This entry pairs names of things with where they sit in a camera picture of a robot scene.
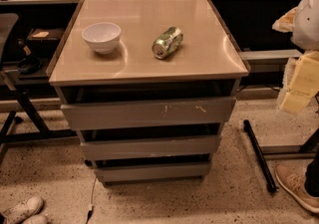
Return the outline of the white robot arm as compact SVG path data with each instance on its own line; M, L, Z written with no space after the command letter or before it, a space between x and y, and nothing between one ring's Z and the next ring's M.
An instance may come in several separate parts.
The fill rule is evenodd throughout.
M278 96L282 111L301 112L319 93L319 0L301 0L272 25L275 31L292 33L291 41L304 51L285 67L283 89Z

